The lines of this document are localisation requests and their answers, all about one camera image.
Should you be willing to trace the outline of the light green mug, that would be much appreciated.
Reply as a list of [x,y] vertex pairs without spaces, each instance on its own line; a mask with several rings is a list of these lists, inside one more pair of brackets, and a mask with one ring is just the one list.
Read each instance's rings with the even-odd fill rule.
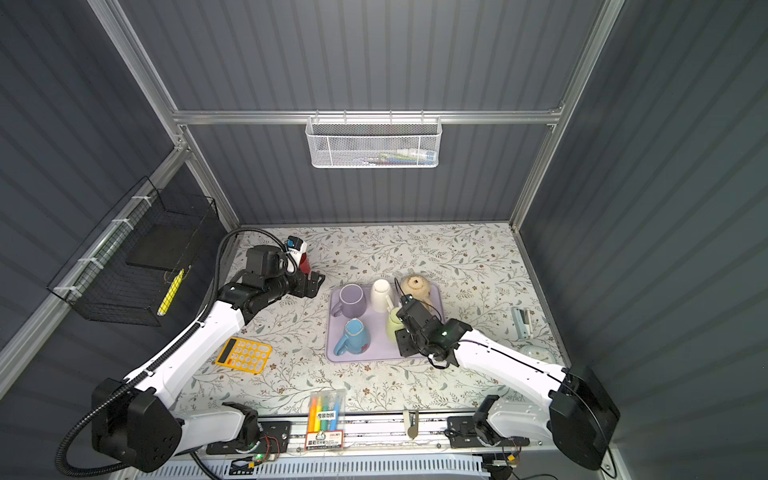
[[393,308],[387,317],[386,335],[387,338],[395,344],[397,342],[396,333],[403,328],[402,321],[398,317],[399,307]]

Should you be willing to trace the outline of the red mug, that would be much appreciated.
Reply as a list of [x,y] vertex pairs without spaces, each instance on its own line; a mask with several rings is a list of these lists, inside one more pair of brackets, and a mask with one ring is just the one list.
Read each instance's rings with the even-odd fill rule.
[[299,270],[305,275],[309,275],[311,273],[311,267],[310,267],[306,252],[303,252],[303,251],[300,252],[298,267],[299,267]]

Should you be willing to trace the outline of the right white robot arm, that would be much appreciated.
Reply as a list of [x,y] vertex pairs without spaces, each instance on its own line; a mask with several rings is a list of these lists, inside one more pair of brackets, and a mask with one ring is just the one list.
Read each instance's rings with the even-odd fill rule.
[[418,353],[436,369],[452,366],[486,375],[527,398],[532,407],[517,408],[488,395],[472,417],[481,443],[498,446],[513,437],[549,439],[568,459],[598,471],[612,459],[610,442],[620,410],[587,365],[545,363],[497,343],[469,324],[442,319],[411,295],[401,297],[397,313],[403,329],[398,348]]

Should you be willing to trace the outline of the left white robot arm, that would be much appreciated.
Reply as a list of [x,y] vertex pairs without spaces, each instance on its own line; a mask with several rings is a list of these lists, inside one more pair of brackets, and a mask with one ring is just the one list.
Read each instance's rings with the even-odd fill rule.
[[248,250],[246,267],[221,286],[213,301],[172,343],[122,380],[107,379],[93,392],[91,441],[121,467],[152,472],[177,454],[217,442],[248,449],[262,433],[256,410],[237,402],[202,413],[171,408],[198,369],[262,310],[286,296],[314,298],[325,280],[292,266],[280,248]]

